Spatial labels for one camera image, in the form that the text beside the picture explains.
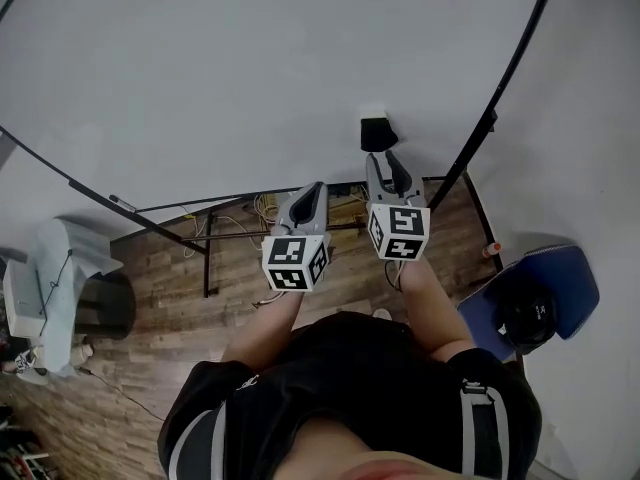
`foot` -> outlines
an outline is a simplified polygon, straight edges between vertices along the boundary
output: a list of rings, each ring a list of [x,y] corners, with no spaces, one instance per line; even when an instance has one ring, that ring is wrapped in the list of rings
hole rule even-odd
[[[373,312],[373,318],[381,318],[382,320],[392,320],[391,313],[389,313],[384,308],[376,309]]]

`white box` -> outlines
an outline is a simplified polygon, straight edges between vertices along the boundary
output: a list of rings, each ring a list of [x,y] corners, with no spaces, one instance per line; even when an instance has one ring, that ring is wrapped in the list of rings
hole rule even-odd
[[[371,204],[369,236],[383,260],[417,261],[429,241],[428,208]]]
[[[262,270],[277,292],[310,292],[329,264],[326,235],[267,236],[262,242]]]
[[[42,311],[35,270],[24,263],[9,260],[2,285],[11,336],[40,336],[46,317]]]

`wooden floor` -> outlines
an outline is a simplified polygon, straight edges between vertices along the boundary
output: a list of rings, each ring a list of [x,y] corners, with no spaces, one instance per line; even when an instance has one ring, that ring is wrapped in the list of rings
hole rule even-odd
[[[432,194],[438,183],[427,183]],[[365,213],[353,198],[332,201],[331,223]],[[224,210],[249,229],[259,220],[239,206]],[[192,221],[172,226],[193,232]],[[228,220],[215,232],[236,232]],[[384,262],[375,255],[366,232],[333,233],[333,260],[324,281],[308,295],[298,324],[336,311],[370,313],[387,308],[405,320],[399,294],[387,283]],[[458,301],[469,283],[495,272],[482,258],[485,236],[462,181],[432,216],[426,255],[449,295]],[[124,262],[136,292],[138,316],[123,341],[100,340],[87,367],[161,418],[169,411],[192,366],[218,360],[236,326],[254,311],[252,302],[267,295],[260,252],[248,239],[214,242],[212,287],[218,295],[202,298],[203,258],[183,256],[183,248],[146,234],[114,244],[113,256]],[[161,421],[95,377],[54,379],[39,387],[3,376],[1,398],[21,422],[38,434],[64,478],[89,480],[164,478],[156,457]]]

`white appliance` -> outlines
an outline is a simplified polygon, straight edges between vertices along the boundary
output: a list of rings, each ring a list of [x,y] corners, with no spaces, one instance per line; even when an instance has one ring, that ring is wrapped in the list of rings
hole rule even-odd
[[[46,317],[32,266],[9,260],[3,280],[7,322],[11,336],[37,338]]]

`black and white block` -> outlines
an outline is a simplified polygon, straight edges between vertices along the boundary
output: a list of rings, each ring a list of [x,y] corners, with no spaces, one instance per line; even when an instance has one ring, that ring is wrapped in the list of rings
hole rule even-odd
[[[268,236],[262,242],[262,270],[275,291],[310,292],[329,263],[330,236]]]
[[[429,241],[428,208],[372,204],[369,235],[378,257],[384,260],[420,259]]]

